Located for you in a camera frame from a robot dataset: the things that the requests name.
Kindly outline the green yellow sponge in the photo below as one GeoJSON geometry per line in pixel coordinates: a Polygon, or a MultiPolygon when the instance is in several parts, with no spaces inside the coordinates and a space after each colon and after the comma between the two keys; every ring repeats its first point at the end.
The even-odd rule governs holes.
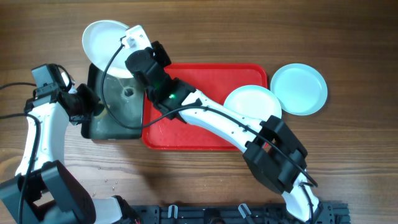
{"type": "Polygon", "coordinates": [[[95,119],[102,119],[107,114],[104,104],[99,103],[93,111],[95,119]]]}

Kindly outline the white round plate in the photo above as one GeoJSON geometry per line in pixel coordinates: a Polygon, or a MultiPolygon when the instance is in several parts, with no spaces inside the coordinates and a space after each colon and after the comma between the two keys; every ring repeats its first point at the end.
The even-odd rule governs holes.
{"type": "MultiPolygon", "coordinates": [[[[98,69],[104,71],[111,57],[121,46],[120,39],[125,36],[128,26],[112,20],[96,21],[90,24],[82,37],[83,50],[86,56],[98,69]]],[[[125,61],[132,52],[122,49],[108,68],[107,74],[116,78],[132,78],[125,61]]]]}

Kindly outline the light blue plate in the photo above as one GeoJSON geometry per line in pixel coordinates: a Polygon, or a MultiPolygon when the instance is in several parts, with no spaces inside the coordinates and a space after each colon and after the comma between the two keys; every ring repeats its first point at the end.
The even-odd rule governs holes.
{"type": "Polygon", "coordinates": [[[241,86],[232,91],[223,106],[241,115],[267,121],[271,115],[282,117],[277,97],[267,88],[258,85],[241,86]]]}
{"type": "Polygon", "coordinates": [[[297,116],[316,113],[328,98],[324,77],[302,63],[291,63],[278,69],[271,78],[271,92],[279,100],[282,110],[297,116]]]}

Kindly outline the light blue plate front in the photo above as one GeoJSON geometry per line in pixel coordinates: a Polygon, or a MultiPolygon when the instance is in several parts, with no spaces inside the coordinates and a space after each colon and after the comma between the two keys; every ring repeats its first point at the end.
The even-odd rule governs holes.
{"type": "Polygon", "coordinates": [[[279,100],[282,110],[297,116],[316,113],[328,98],[324,77],[302,63],[291,63],[278,69],[271,78],[271,92],[279,100]]]}

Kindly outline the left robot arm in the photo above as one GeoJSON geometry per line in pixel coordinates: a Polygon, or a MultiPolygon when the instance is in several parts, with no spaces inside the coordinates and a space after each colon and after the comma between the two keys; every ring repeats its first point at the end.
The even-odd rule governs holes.
{"type": "Polygon", "coordinates": [[[142,218],[120,196],[92,199],[64,165],[68,124],[80,124],[100,99],[86,84],[74,87],[60,65],[32,69],[35,90],[22,116],[28,121],[24,155],[15,176],[1,183],[1,201],[17,223],[117,223],[142,218]]]}

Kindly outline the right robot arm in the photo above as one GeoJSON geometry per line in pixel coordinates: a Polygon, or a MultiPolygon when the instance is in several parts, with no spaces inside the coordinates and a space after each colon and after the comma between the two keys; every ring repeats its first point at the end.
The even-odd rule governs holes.
{"type": "Polygon", "coordinates": [[[311,189],[318,184],[305,170],[307,150],[284,121],[274,115],[265,121],[241,115],[171,78],[164,70],[171,64],[169,56],[159,42],[149,41],[140,25],[127,29],[121,43],[132,52],[126,68],[162,116],[206,129],[236,146],[252,175],[284,198],[294,218],[315,222],[319,200],[311,189]]]}

